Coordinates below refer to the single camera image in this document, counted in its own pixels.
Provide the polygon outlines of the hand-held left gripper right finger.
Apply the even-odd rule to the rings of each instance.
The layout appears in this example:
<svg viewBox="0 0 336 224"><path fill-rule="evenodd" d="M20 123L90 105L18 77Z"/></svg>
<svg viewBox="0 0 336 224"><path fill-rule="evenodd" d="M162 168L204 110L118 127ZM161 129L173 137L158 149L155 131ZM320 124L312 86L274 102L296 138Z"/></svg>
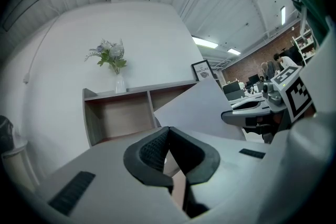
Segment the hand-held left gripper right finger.
<svg viewBox="0 0 336 224"><path fill-rule="evenodd" d="M221 160L219 152L175 127L169 128L168 139L169 150L185 175L182 209L190 218L197 217L209 208L195 200L192 186L208 182L217 171Z"/></svg>

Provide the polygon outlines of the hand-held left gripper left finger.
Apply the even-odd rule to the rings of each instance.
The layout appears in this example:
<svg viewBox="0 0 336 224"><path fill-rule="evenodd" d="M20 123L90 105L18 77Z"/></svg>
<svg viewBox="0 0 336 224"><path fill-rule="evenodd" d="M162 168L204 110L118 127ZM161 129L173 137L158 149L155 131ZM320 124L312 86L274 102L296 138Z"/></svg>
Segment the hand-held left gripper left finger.
<svg viewBox="0 0 336 224"><path fill-rule="evenodd" d="M146 186L173 190L173 179L164 174L165 159L170 149L168 127L131 144L124 152L123 163L128 172Z"/></svg>

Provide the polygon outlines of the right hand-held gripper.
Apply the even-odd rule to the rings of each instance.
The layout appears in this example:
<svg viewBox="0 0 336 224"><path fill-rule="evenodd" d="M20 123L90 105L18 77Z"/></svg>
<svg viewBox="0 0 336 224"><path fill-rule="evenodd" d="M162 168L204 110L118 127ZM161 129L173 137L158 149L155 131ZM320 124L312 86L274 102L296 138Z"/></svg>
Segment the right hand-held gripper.
<svg viewBox="0 0 336 224"><path fill-rule="evenodd" d="M232 105L233 111L221 114L222 120L238 127L263 127L265 132L262 139L270 144L276 133L290 129L313 105L312 98L299 77L301 70L302 67L299 66L287 67L264 83L262 92L265 99L239 101ZM250 111L262 109L267 111Z"/></svg>

